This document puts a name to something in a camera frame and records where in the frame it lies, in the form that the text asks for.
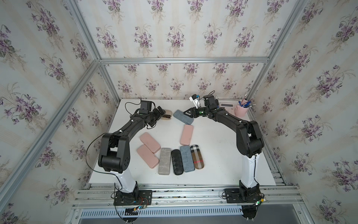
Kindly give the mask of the grey teal-lined glasses case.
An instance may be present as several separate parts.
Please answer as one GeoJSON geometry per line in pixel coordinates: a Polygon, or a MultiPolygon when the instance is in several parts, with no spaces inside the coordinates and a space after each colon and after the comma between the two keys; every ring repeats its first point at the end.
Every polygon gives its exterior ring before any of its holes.
{"type": "Polygon", "coordinates": [[[194,121],[194,118],[186,116],[181,110],[176,110],[173,116],[186,125],[191,125],[194,121]]]}

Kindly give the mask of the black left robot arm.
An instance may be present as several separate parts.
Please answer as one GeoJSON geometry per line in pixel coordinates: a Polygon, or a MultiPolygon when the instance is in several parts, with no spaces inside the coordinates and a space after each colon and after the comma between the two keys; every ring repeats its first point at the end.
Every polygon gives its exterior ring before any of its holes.
{"type": "Polygon", "coordinates": [[[130,194],[138,188],[130,171],[127,171],[131,159],[131,139],[143,128],[154,127],[165,113],[160,106],[154,109],[141,107],[122,128],[102,135],[98,166],[104,169],[103,174],[113,177],[114,182],[120,186],[120,192],[130,194]]]}

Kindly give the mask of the beige case black glasses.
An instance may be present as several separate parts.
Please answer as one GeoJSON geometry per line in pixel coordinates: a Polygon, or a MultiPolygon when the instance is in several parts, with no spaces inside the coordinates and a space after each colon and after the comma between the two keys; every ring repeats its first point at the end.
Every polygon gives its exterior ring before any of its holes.
{"type": "Polygon", "coordinates": [[[182,175],[184,173],[181,152],[178,149],[171,151],[173,172],[175,175],[182,175]]]}

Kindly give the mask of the plaid case purple glasses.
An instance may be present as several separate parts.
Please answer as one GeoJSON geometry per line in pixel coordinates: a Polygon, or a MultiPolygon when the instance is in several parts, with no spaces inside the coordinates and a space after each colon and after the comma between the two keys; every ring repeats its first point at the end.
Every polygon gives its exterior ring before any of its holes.
{"type": "Polygon", "coordinates": [[[193,158],[193,162],[194,162],[194,167],[196,169],[203,169],[205,166],[205,163],[204,163],[199,146],[191,145],[190,150],[191,150],[191,154],[192,154],[192,158],[193,158]]]}

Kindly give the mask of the beige case brown glasses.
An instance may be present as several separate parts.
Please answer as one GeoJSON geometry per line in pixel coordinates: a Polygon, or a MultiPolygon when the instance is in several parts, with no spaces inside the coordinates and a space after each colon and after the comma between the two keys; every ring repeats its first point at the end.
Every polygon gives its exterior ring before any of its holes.
{"type": "Polygon", "coordinates": [[[162,120],[170,120],[173,117],[173,112],[165,110],[165,114],[161,117],[162,120]]]}

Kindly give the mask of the teal case black glasses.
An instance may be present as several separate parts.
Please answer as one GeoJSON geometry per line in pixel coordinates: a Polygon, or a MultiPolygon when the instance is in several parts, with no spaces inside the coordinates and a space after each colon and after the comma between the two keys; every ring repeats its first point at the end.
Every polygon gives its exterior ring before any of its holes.
{"type": "Polygon", "coordinates": [[[192,172],[195,170],[193,157],[189,146],[181,146],[180,153],[182,157],[184,172],[192,172]]]}

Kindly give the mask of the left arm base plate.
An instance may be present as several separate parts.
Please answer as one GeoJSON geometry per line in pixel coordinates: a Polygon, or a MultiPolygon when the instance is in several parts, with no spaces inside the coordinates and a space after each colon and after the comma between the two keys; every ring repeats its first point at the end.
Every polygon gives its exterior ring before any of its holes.
{"type": "Polygon", "coordinates": [[[114,195],[115,206],[140,206],[151,205],[152,203],[152,190],[139,190],[132,193],[123,193],[118,191],[114,195]]]}

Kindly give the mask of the grey case red sunglasses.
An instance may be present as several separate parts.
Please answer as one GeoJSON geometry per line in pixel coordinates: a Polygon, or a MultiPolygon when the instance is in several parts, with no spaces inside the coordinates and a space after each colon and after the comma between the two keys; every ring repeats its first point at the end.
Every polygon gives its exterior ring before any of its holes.
{"type": "Polygon", "coordinates": [[[171,149],[162,148],[160,151],[160,159],[158,165],[158,174],[159,175],[169,175],[171,167],[171,149]]]}

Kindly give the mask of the pink case white sunglasses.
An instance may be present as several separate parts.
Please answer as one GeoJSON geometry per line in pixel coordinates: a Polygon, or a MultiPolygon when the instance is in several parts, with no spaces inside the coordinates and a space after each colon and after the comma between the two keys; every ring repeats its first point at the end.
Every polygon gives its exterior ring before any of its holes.
{"type": "Polygon", "coordinates": [[[181,139],[180,139],[180,144],[182,146],[190,145],[192,135],[193,135],[193,130],[194,130],[194,127],[192,125],[184,125],[181,139]]]}

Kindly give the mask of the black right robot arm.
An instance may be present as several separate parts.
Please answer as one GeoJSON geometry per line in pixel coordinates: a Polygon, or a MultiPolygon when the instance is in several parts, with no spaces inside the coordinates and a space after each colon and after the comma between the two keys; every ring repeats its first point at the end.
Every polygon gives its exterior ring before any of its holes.
{"type": "Polygon", "coordinates": [[[259,193],[257,176],[257,160],[264,148],[263,135],[256,121],[247,121],[230,114],[226,109],[219,107],[219,101],[212,95],[201,98],[192,95],[189,100],[194,107],[184,111],[190,118],[207,117],[219,122],[236,133],[236,146],[244,157],[242,160],[242,176],[239,187],[243,195],[251,196],[259,193]]]}

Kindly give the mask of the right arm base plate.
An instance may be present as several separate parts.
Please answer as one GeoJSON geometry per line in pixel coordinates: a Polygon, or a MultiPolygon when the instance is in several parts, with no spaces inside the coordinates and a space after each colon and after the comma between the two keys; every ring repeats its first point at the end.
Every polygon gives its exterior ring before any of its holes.
{"type": "Polygon", "coordinates": [[[248,203],[255,206],[264,202],[264,194],[259,188],[230,188],[225,189],[222,198],[227,203],[248,203]]]}

